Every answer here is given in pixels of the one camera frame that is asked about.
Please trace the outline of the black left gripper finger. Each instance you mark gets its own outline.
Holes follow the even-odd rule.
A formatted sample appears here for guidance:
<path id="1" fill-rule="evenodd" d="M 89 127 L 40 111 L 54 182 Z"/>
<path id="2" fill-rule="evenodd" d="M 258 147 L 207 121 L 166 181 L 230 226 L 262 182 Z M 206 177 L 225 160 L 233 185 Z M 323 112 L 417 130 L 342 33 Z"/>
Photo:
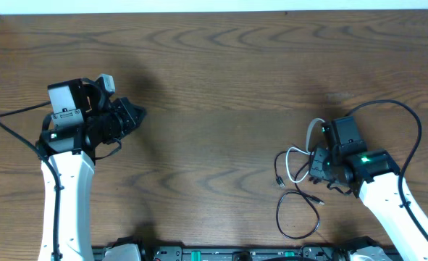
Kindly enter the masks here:
<path id="1" fill-rule="evenodd" d="M 136 110 L 134 115 L 132 116 L 133 120 L 133 130 L 140 127 L 141 123 L 143 122 L 144 118 L 146 116 L 145 110 Z"/>
<path id="2" fill-rule="evenodd" d="M 130 104 L 129 114 L 131 118 L 144 118 L 145 108 L 138 105 Z"/>

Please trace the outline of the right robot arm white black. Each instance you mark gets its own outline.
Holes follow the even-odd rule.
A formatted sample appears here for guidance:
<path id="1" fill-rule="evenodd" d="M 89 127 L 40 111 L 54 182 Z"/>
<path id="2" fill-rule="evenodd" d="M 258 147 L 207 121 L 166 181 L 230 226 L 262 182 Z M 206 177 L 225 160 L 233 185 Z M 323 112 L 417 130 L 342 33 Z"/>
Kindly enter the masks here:
<path id="1" fill-rule="evenodd" d="M 400 168 L 384 149 L 369 150 L 353 117 L 315 118 L 325 141 L 309 149 L 309 175 L 330 189 L 352 194 L 382 225 L 404 260 L 428 260 L 428 217 L 414 199 Z"/>

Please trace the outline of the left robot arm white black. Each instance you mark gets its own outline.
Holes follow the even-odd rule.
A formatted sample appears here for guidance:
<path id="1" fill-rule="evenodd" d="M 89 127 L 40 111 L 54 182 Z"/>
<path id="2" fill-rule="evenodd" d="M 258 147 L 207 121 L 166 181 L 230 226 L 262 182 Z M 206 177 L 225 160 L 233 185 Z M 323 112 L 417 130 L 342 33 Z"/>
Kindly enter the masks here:
<path id="1" fill-rule="evenodd" d="M 96 148 L 120 146 L 146 111 L 127 98 L 112 99 L 114 79 L 78 78 L 48 87 L 52 106 L 35 146 L 41 155 L 45 201 L 40 260 L 93 260 L 91 185 Z"/>

